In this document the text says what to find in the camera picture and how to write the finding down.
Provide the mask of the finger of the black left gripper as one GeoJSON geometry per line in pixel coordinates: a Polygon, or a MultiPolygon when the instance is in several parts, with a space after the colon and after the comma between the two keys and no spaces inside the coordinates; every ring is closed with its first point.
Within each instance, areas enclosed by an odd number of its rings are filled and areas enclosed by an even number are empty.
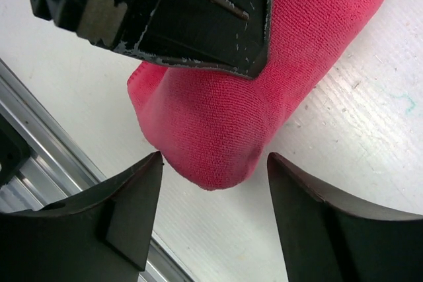
{"type": "Polygon", "coordinates": [[[272,0],[30,0],[92,45],[162,66],[254,79],[268,61],[272,0]]]}

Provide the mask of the pink red towel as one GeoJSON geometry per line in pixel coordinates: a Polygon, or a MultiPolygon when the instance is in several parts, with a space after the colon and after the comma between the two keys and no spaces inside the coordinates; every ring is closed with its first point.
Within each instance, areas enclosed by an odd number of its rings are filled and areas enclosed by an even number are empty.
{"type": "Polygon", "coordinates": [[[253,81],[143,62],[127,86],[146,140],[205,190],[240,184],[382,2],[272,0],[270,57],[253,81]]]}

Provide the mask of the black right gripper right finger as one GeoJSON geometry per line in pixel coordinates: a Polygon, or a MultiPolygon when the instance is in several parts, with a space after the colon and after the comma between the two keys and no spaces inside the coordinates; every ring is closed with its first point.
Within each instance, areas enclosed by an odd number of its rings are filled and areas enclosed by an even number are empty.
{"type": "Polygon", "coordinates": [[[349,194],[278,153],[268,180],[289,281],[421,281],[422,216],[349,194]]]}

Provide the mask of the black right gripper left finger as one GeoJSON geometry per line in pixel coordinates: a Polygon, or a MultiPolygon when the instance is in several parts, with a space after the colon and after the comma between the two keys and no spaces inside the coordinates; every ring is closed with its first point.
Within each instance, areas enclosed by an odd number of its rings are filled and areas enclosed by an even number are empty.
{"type": "Polygon", "coordinates": [[[81,193],[1,214],[2,281],[137,281],[145,269],[163,158],[151,153],[81,193]]]}

